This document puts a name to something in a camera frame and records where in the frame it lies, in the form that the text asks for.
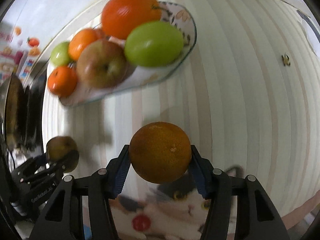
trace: screw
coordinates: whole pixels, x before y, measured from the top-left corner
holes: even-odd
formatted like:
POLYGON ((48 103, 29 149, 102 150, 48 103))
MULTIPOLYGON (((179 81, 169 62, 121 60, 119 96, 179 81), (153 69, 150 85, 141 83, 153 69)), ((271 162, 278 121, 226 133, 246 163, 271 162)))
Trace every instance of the screw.
POLYGON ((72 176, 71 176, 71 175, 67 175, 67 176, 65 176, 65 177, 63 178, 63 180, 64 180, 65 182, 69 182, 69 181, 72 180, 72 176))
POLYGON ((220 175, 222 171, 220 169, 213 169, 213 174, 220 175))
POLYGON ((99 175, 105 175, 107 173, 107 170, 106 169, 100 169, 98 170, 98 174, 99 175))
POLYGON ((253 176, 253 175, 249 175, 247 178, 248 178, 249 181, 255 181, 256 180, 256 177, 253 176))

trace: wooden floor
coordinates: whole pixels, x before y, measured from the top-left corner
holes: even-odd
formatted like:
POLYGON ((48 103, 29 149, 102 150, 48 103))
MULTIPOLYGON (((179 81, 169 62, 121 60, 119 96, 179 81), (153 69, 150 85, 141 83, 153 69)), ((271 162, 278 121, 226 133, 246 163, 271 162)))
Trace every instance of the wooden floor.
MULTIPOLYGON (((257 176, 282 216, 301 206, 320 189, 320 60, 296 9, 280 0, 165 1, 184 5, 197 26, 180 69, 161 84, 70 109, 46 91, 44 146, 71 135, 81 149, 73 174, 88 176, 141 126, 172 122, 214 167, 239 164, 257 176)), ((124 193, 144 198, 146 186, 130 169, 124 193)))

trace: calico cat image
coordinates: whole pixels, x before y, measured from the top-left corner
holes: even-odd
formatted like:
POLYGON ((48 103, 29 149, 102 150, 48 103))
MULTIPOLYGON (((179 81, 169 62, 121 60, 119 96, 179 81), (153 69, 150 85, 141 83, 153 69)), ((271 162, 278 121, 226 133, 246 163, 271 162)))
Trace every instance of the calico cat image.
MULTIPOLYGON (((243 177, 240 166, 226 170, 230 176, 243 177)), ((122 239, 167 239, 199 240, 208 214, 210 200, 204 200, 198 193, 190 174, 170 183, 150 189, 151 194, 144 201, 136 201, 120 195, 110 202, 113 218, 122 239), (130 221, 144 214, 151 220, 150 227, 137 232, 130 221)), ((234 233, 236 221, 236 202, 232 202, 229 232, 234 233)))

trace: red apple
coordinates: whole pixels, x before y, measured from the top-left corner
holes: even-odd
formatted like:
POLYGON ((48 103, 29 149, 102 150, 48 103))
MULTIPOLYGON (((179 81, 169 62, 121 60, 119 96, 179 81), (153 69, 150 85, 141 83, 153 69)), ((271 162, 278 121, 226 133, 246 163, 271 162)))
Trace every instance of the red apple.
POLYGON ((112 88, 120 84, 127 71, 123 49, 100 39, 81 53, 76 67, 81 82, 92 88, 112 88))

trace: red ball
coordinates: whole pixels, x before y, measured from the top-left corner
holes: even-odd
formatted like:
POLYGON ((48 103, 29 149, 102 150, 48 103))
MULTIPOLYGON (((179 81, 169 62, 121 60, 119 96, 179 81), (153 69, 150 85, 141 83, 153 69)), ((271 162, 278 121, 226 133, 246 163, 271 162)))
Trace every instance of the red ball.
POLYGON ((134 230, 139 231, 139 232, 143 232, 146 231, 150 228, 151 226, 151 220, 148 216, 144 215, 144 214, 140 214, 135 216, 132 219, 132 227, 134 230))

